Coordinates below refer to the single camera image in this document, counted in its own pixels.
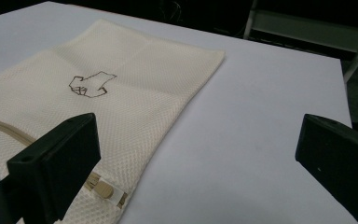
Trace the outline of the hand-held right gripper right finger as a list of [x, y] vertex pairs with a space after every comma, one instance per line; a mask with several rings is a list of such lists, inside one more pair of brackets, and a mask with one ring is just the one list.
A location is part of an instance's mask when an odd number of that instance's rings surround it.
[[358, 131], [307, 114], [295, 158], [358, 221]]

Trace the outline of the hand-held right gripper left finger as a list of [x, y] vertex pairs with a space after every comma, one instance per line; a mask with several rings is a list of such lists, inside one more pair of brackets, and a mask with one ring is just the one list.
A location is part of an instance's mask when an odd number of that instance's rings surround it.
[[4, 190], [13, 221], [62, 220], [101, 159], [96, 117], [72, 117], [7, 161]]

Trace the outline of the cream mesh laundry bag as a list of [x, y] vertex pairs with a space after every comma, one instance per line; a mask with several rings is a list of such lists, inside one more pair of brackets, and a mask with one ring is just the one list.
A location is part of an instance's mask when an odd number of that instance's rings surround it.
[[0, 176], [6, 162], [62, 121], [94, 113], [104, 184], [133, 194], [183, 108], [224, 60], [99, 20], [77, 38], [0, 74]]

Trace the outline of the grey metal stand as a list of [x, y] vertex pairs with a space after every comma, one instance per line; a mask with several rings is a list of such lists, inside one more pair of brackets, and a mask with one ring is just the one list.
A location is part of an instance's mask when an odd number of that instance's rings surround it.
[[352, 52], [354, 57], [343, 76], [345, 83], [351, 79], [358, 68], [358, 28], [264, 10], [259, 2], [254, 0], [251, 4], [244, 39], [249, 39], [251, 32], [257, 31]]

